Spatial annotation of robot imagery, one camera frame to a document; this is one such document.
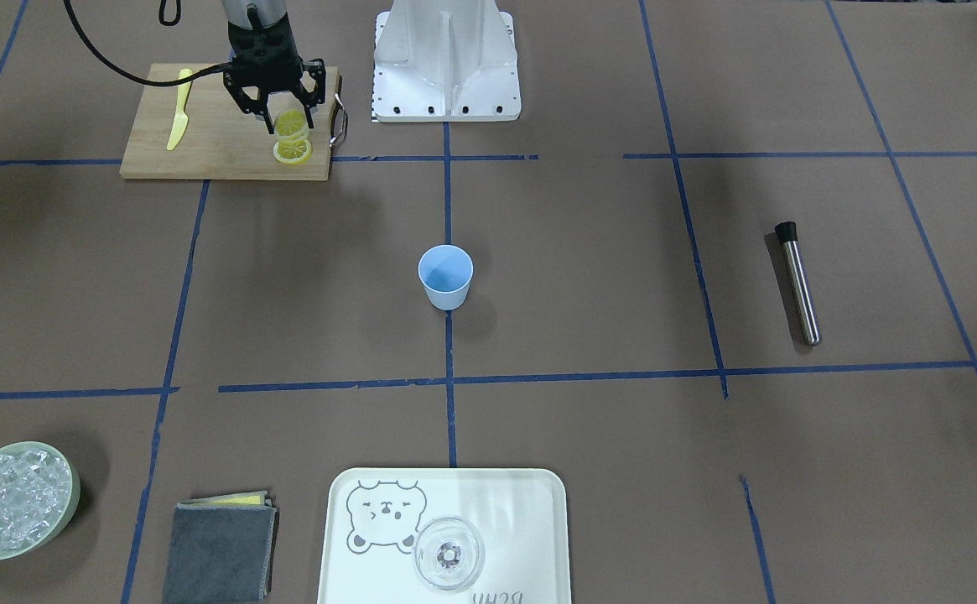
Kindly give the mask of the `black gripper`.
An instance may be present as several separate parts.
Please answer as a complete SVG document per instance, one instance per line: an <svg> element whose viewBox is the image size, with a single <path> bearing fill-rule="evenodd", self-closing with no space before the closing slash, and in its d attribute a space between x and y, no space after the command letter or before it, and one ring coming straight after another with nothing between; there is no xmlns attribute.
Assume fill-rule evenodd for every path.
<svg viewBox="0 0 977 604"><path fill-rule="evenodd" d="M262 120L274 135L269 96L293 93L303 108L305 126L313 130L315 108L326 100L326 68L322 59L301 58L290 22L262 29L229 23L227 35L234 57L223 83L239 110Z"/></svg>

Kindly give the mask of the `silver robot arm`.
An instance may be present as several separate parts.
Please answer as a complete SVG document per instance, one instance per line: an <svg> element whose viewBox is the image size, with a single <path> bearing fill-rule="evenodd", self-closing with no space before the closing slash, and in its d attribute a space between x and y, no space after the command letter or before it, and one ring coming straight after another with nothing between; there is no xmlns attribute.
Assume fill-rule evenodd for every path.
<svg viewBox="0 0 977 604"><path fill-rule="evenodd" d="M304 110L308 128L314 109L326 101L327 69L322 58L304 59L290 27L284 1L224 1L231 66L223 84L244 114L261 118L274 131L269 111L273 93L290 93Z"/></svg>

